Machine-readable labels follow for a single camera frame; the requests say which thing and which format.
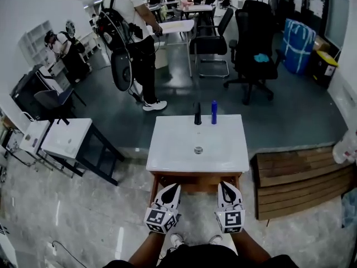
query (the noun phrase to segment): chair leg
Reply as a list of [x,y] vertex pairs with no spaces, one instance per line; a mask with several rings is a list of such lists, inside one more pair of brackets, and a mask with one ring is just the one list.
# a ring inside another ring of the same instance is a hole
[[260,90],[266,92],[269,94],[268,96],[268,100],[272,101],[273,98],[274,98],[274,93],[269,89],[267,88],[264,84],[260,83],[259,81],[256,81],[254,83]]
[[243,99],[243,104],[248,105],[250,101],[250,94],[252,93],[253,83],[249,83],[248,94],[245,99]]
[[225,88],[228,88],[228,85],[231,84],[231,83],[248,83],[248,81],[244,78],[242,78],[242,76],[239,77],[238,75],[238,79],[232,79],[232,80],[227,80],[223,86]]
[[87,104],[84,103],[83,99],[81,99],[81,98],[79,97],[79,95],[77,94],[76,91],[73,90],[73,94],[78,98],[79,101],[82,102],[82,104],[83,104],[84,106],[87,106]]

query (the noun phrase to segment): gray floor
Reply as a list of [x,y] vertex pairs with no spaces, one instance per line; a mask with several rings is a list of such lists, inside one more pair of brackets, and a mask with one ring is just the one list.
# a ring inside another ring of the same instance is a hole
[[[169,41],[180,38],[178,34],[172,34]],[[227,41],[238,38],[234,18],[225,38]],[[282,34],[276,33],[273,49],[280,48],[281,41]],[[236,78],[230,53],[223,58],[229,64],[229,78]],[[192,104],[199,98],[199,92],[189,77],[185,46],[170,46],[168,67],[157,70],[157,96],[168,101],[167,108],[160,112],[144,112],[131,96],[120,92],[113,83],[111,68],[98,70],[106,65],[105,59],[108,58],[100,51],[90,58],[94,71],[76,86],[88,106],[83,108],[76,103],[76,115],[92,118],[116,147],[148,149],[156,116],[192,114]],[[202,70],[212,72],[217,69],[204,64]],[[227,90],[223,88],[222,79],[199,79],[195,74],[194,80],[199,82],[201,90],[202,113],[210,114],[211,101],[215,99],[219,114],[241,114],[250,150],[318,145],[339,140],[346,126],[326,89],[316,85],[311,78],[289,73],[282,64],[278,72],[277,80],[267,81],[267,86],[275,93],[274,101],[268,101],[265,93],[254,88],[249,106],[242,104],[245,85],[232,84]]]
[[[60,241],[88,268],[100,268],[114,259],[128,260],[148,235],[142,220],[149,200],[152,175],[145,161],[119,166],[122,181],[113,186],[92,172],[73,179],[38,165],[38,171],[10,158],[2,184],[1,213],[19,227],[40,261],[56,261],[64,268],[81,267],[61,247],[54,256],[48,247]],[[272,256],[287,254],[300,268],[346,267],[356,227],[341,228],[341,199],[288,217],[257,221],[254,217],[252,174],[240,178],[246,209],[244,228]],[[215,194],[182,194],[182,217],[172,232],[188,244],[206,243],[218,234],[214,217]],[[229,235],[223,245],[233,249]],[[162,256],[170,248],[167,236]]]

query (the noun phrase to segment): wooden board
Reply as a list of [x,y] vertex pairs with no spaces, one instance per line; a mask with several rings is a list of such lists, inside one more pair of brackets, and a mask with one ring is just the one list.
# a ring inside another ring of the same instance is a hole
[[259,188],[308,180],[349,166],[336,164],[332,147],[282,153],[257,154],[252,161]]
[[252,160],[259,220],[314,207],[354,187],[354,167],[336,164],[332,147],[257,154]]

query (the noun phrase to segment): headset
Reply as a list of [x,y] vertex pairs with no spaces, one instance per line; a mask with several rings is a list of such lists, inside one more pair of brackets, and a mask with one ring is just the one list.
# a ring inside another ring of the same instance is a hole
[[44,41],[46,47],[49,46],[49,43],[46,42],[46,40],[47,40],[46,38],[49,37],[49,39],[50,39],[50,38],[53,37],[53,36],[55,36],[55,33],[54,33],[52,30],[50,30],[50,31],[48,31],[48,32],[46,33],[45,41]]

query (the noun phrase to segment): hand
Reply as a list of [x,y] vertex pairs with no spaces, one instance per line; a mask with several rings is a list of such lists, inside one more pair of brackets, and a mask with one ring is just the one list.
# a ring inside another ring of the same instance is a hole
[[157,30],[154,30],[154,34],[155,34],[157,37],[162,36],[162,28],[159,26]]

